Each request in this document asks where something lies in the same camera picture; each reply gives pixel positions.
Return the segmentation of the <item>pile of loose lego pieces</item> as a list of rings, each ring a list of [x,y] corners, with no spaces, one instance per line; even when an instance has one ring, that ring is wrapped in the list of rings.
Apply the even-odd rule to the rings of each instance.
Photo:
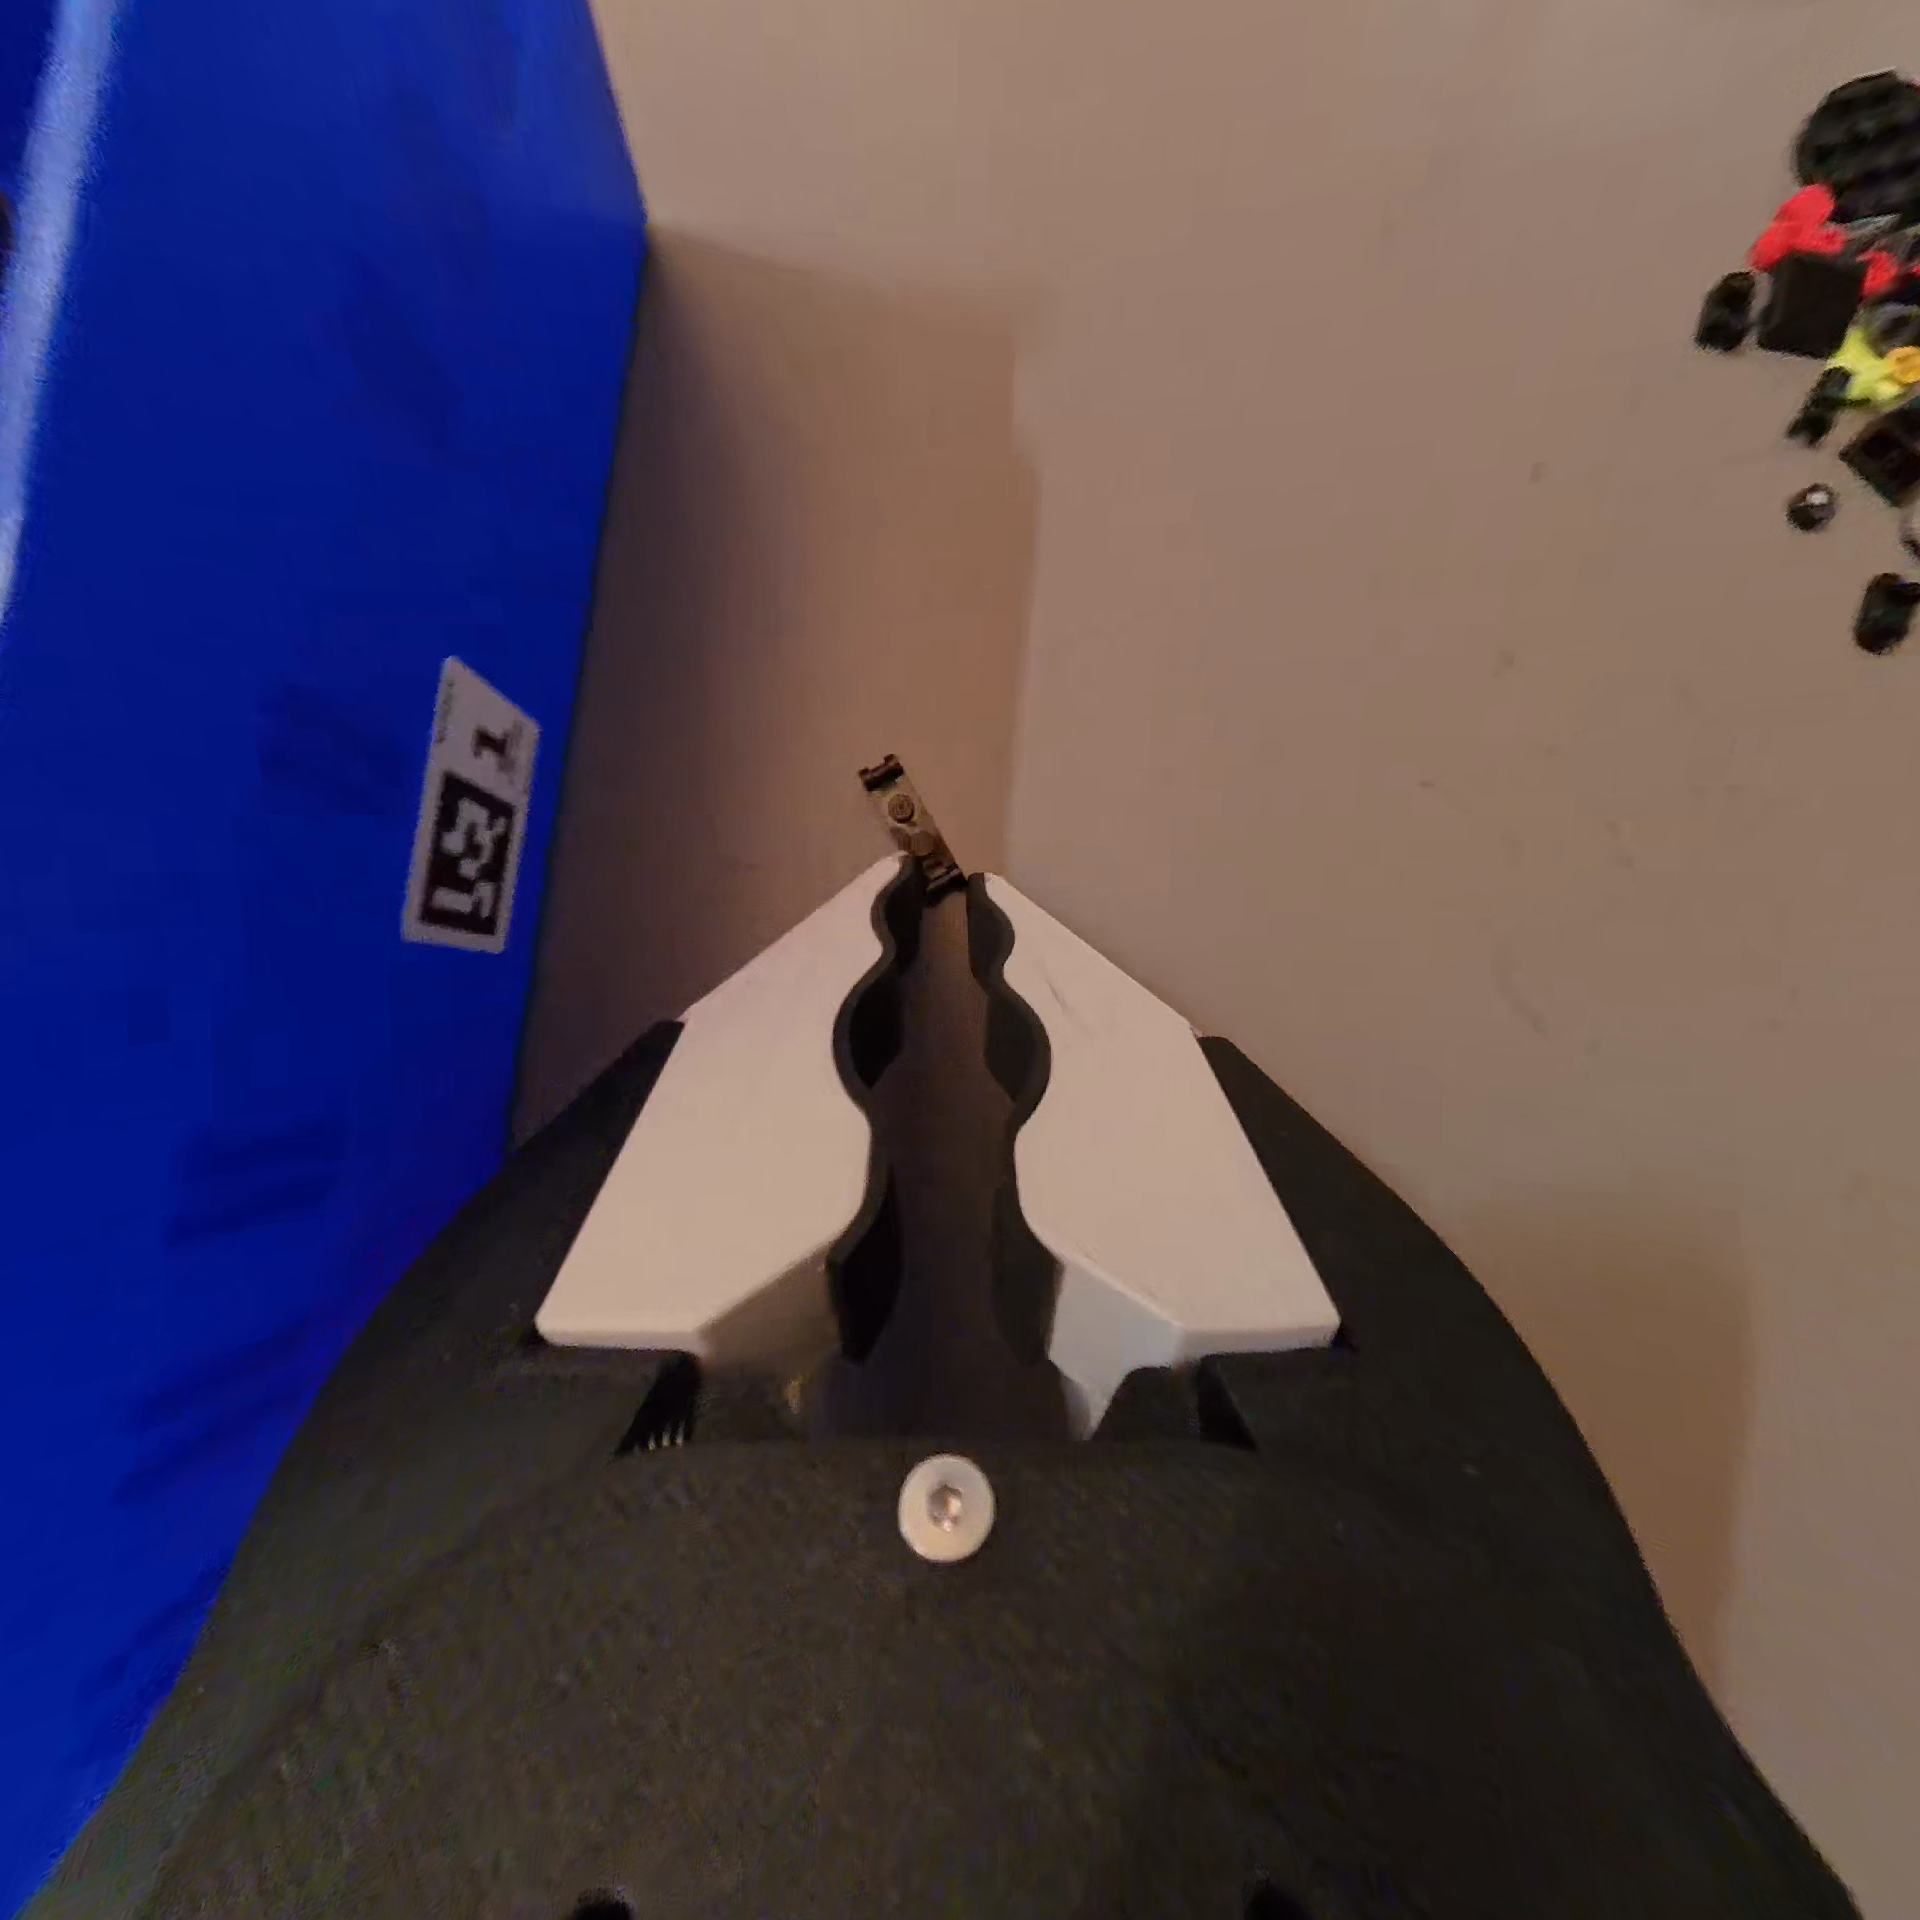
[[[1693,345],[1813,366],[1785,439],[1823,448],[1908,521],[1918,495],[1918,83],[1899,67],[1831,86],[1790,144],[1792,191],[1702,297]]]

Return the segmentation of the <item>small black hinge lego plate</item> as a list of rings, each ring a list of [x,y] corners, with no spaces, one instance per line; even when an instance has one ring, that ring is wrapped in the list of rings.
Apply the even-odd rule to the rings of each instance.
[[[886,753],[857,769],[862,793],[880,816],[897,855],[921,880],[931,903],[965,891],[968,875],[956,858],[941,826],[935,822],[912,775],[897,757]]]

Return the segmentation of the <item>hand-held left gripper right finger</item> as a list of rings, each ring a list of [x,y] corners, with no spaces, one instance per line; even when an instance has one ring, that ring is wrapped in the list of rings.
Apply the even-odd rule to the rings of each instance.
[[[1011,1103],[995,1307],[1075,1432],[1137,1374],[1313,1352],[1340,1314],[1196,1029],[1000,875],[967,888]]]

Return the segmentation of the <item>blue plastic bin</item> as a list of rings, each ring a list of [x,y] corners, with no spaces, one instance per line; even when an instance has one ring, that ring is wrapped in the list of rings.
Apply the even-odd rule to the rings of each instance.
[[[644,213],[587,5],[5,5],[3,1887],[504,1155]]]

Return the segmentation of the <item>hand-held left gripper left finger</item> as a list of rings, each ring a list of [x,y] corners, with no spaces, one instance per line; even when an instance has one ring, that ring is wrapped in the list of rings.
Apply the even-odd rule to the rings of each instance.
[[[537,1314],[553,1347],[702,1363],[871,1355],[895,1302],[868,1113],[924,883],[871,863],[697,999]]]

